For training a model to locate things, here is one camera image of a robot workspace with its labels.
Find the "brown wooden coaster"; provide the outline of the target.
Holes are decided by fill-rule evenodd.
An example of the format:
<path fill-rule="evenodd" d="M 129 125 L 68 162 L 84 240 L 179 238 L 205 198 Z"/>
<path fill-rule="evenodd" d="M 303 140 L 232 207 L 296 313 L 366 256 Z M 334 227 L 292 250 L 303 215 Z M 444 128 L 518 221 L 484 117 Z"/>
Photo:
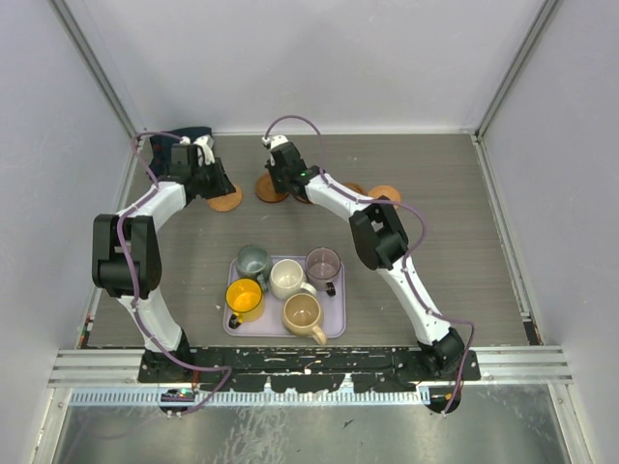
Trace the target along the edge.
<path fill-rule="evenodd" d="M 268 172 L 263 173 L 256 181 L 254 187 L 256 197 L 265 203 L 280 203 L 289 196 L 288 192 L 278 193 L 272 183 Z"/>
<path fill-rule="evenodd" d="M 309 200 L 307 200 L 306 198 L 304 198 L 303 196 L 299 196 L 299 195 L 292 195 L 293 198 L 303 204 L 312 204 Z"/>
<path fill-rule="evenodd" d="M 352 182 L 346 182 L 343 184 L 345 187 L 347 187 L 348 189 L 353 190 L 354 192 L 361 194 L 361 195 L 366 195 L 367 191 L 359 184 L 357 183 L 352 183 Z"/>

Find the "woven rattan coaster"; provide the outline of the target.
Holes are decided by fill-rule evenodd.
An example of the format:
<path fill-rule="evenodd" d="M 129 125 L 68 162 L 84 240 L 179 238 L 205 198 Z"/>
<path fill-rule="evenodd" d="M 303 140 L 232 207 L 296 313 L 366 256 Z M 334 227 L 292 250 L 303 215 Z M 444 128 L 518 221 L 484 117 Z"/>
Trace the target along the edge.
<path fill-rule="evenodd" d="M 227 213 L 237 208 L 243 200 L 243 192 L 240 186 L 234 184 L 233 187 L 235 191 L 232 193 L 208 199 L 208 206 L 218 213 Z"/>
<path fill-rule="evenodd" d="M 398 209 L 401 202 L 400 192 L 393 186 L 380 185 L 371 188 L 368 195 L 373 198 L 380 206 L 392 206 Z"/>

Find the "purple transparent mug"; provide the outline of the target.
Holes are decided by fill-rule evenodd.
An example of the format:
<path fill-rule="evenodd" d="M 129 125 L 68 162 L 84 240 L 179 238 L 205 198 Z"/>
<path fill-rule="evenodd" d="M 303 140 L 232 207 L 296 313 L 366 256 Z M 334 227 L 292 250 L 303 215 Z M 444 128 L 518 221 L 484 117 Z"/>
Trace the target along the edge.
<path fill-rule="evenodd" d="M 335 282 L 341 270 L 339 255 L 328 247 L 317 247 L 310 251 L 305 260 L 308 282 L 329 297 L 337 294 Z"/>

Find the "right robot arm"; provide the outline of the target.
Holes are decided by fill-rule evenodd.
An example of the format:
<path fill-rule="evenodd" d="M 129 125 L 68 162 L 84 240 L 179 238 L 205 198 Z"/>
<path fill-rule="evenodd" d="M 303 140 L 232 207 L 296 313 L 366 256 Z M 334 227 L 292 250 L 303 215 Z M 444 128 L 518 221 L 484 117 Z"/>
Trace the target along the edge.
<path fill-rule="evenodd" d="M 467 345 L 421 282 L 394 202 L 361 195 L 320 167 L 306 166 L 296 146 L 283 135 L 265 136 L 262 144 L 270 153 L 266 168 L 277 192 L 299 196 L 348 222 L 360 261 L 387 282 L 408 316 L 428 376 L 444 381 L 461 374 Z"/>

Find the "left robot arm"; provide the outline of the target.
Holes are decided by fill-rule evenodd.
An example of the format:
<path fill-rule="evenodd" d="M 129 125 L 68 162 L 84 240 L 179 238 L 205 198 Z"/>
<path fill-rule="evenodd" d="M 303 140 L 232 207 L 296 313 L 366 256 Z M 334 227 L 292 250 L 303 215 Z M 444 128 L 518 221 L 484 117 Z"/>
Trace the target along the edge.
<path fill-rule="evenodd" d="M 183 137 L 171 147 L 171 162 L 160 177 L 147 171 L 152 185 L 131 205 L 101 214 L 93 223 L 92 278 L 130 314 L 144 339 L 143 362 L 149 372 L 172 383 L 192 372 L 221 372 L 228 366 L 195 364 L 184 330 L 175 322 L 162 296 L 162 260 L 158 232 L 195 198 L 214 199 L 234 193 L 213 139 Z"/>

